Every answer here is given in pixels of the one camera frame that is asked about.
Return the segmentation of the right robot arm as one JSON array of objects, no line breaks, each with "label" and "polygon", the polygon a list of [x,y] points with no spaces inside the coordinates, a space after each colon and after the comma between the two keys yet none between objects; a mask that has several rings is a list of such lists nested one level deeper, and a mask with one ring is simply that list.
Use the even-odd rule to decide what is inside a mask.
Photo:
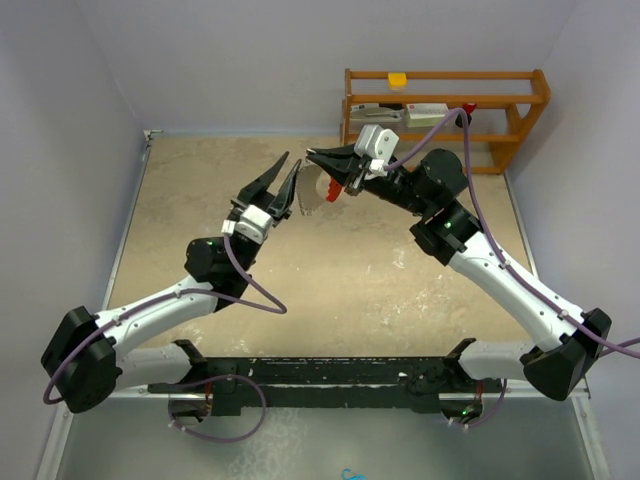
[{"label": "right robot arm", "polygon": [[446,383],[467,391],[479,380],[526,380],[544,396],[563,401],[599,358],[597,337],[610,317],[562,299],[489,237],[480,219],[457,199],[467,189],[461,161],[434,149],[413,169],[371,176],[372,160],[352,146],[310,149],[306,158],[346,193],[366,191],[418,217],[410,232],[427,255],[480,287],[528,333],[525,343],[466,341],[445,366]]}]

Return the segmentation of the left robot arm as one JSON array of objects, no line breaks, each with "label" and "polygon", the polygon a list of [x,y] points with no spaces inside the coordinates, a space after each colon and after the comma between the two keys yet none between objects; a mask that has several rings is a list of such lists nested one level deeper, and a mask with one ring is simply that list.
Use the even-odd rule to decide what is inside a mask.
[{"label": "left robot arm", "polygon": [[301,164],[294,163],[277,193],[269,191],[286,160],[281,156],[240,189],[220,235],[188,244],[184,279],[125,306],[96,313],[79,306],[64,315],[41,357],[49,376],[44,404],[90,410],[123,387],[135,370],[125,360],[140,345],[184,322],[248,303],[242,296],[257,284],[248,271],[270,230],[291,215]]}]

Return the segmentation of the red grey key holder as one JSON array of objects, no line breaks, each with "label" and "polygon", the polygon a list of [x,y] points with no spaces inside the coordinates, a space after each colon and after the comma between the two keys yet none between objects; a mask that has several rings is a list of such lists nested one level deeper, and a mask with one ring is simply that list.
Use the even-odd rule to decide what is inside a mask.
[{"label": "red grey key holder", "polygon": [[341,214],[346,205],[342,201],[329,202],[330,176],[320,167],[312,164],[301,168],[296,187],[296,196],[300,213],[303,216],[334,217]]}]

